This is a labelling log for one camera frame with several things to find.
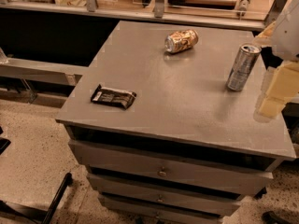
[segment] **gray drawer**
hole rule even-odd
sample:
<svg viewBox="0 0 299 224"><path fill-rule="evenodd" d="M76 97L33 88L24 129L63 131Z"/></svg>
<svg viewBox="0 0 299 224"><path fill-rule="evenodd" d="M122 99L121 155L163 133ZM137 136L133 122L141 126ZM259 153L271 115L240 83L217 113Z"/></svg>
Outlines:
<svg viewBox="0 0 299 224"><path fill-rule="evenodd" d="M160 220L170 220L185 224L220 224L221 219L198 212L189 212L177 208L161 207L159 205L124 199L108 194L99 195L100 203L108 208L124 212L154 217Z"/></svg>
<svg viewBox="0 0 299 224"><path fill-rule="evenodd" d="M69 146L80 164L238 194L255 195L273 178L267 172L135 148L75 140Z"/></svg>
<svg viewBox="0 0 299 224"><path fill-rule="evenodd" d="M150 183L125 180L114 176L88 174L87 178L93 189L100 192L146 200L153 203L179 206L219 214L221 216L230 216L240 205L240 202L230 199L184 189L173 189Z"/></svg>

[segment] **silver can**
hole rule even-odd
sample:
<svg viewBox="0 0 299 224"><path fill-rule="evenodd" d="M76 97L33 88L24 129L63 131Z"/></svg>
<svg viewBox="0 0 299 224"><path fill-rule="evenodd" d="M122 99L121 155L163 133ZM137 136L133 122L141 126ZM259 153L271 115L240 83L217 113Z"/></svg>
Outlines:
<svg viewBox="0 0 299 224"><path fill-rule="evenodd" d="M235 62L227 80L227 87L233 91L242 91L251 70L261 54L261 47L251 43L243 44L235 57Z"/></svg>
<svg viewBox="0 0 299 224"><path fill-rule="evenodd" d="M194 30L176 31L168 35L165 48L169 53L178 53L192 48L198 42L198 34Z"/></svg>

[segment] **tabletop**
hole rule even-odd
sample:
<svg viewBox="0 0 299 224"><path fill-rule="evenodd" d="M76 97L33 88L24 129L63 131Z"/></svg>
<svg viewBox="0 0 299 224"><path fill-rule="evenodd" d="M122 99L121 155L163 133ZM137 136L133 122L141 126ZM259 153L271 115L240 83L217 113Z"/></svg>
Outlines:
<svg viewBox="0 0 299 224"><path fill-rule="evenodd" d="M199 34L198 43L178 54L165 52L166 36L185 29ZM283 117L264 119L256 113L262 58L243 91L225 86L239 47L252 38L246 31L120 21L56 120L291 160L295 153ZM137 97L127 110L93 104L99 84Z"/></svg>

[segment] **dresser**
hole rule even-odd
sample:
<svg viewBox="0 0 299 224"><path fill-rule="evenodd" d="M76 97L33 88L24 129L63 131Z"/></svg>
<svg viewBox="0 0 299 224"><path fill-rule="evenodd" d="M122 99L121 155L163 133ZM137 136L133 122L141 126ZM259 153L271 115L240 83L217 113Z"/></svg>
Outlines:
<svg viewBox="0 0 299 224"><path fill-rule="evenodd" d="M176 55L167 35L194 29ZM242 92L225 87L246 31L120 21L56 120L99 204L178 223L222 223L295 153L282 116L256 114L265 68ZM127 110L91 102L97 86L134 91Z"/></svg>

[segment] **speckled floor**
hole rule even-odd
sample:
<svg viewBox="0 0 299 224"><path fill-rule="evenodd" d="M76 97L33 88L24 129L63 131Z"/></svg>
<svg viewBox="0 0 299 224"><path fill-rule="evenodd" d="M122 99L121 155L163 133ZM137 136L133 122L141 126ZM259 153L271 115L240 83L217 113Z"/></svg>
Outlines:
<svg viewBox="0 0 299 224"><path fill-rule="evenodd" d="M0 90L1 135L11 141L0 155L0 200L47 210L64 175L74 183L67 188L52 223L135 224L136 217L107 210L97 200L67 142L62 124L55 122L64 98L39 95L28 105L28 94ZM291 223L299 223L299 166L285 163L274 172L274 181L260 200L246 198L225 224L262 224L263 212L273 210ZM0 214L0 224L33 223ZM156 220L145 218L145 224Z"/></svg>

